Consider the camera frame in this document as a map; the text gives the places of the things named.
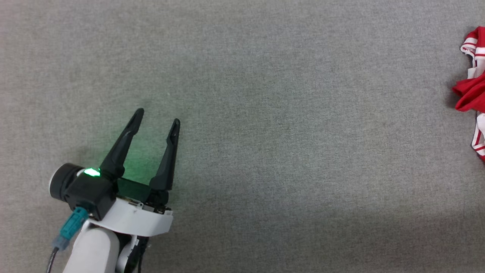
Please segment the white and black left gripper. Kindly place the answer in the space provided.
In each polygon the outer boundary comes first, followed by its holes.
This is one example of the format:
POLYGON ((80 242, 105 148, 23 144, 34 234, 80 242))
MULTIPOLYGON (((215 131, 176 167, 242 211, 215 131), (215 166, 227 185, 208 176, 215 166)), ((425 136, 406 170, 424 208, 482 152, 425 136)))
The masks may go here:
MULTIPOLYGON (((102 177, 114 181, 123 176, 124 163, 133 137, 138 133, 144 109, 135 111, 120 133, 111 150, 99 167, 102 177)), ((89 223, 121 234, 153 237, 170 231, 174 219, 173 211, 149 200, 152 190, 170 191, 174 180, 177 145, 180 135, 180 120, 174 119, 166 139, 166 149, 156 175, 149 186, 129 179, 118 180, 117 198, 111 209, 100 221, 89 219, 89 223)))

